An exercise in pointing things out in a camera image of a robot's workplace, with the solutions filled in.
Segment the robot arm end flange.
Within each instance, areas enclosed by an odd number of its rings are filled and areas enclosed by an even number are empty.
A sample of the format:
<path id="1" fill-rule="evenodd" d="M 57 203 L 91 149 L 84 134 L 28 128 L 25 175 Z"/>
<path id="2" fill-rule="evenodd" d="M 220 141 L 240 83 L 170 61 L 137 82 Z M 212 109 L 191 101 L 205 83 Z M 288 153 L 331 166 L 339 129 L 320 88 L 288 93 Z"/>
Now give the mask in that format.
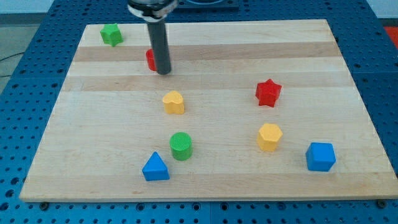
<path id="1" fill-rule="evenodd" d="M 177 7 L 178 0 L 127 0 L 129 12 L 150 23 L 165 19 Z"/>

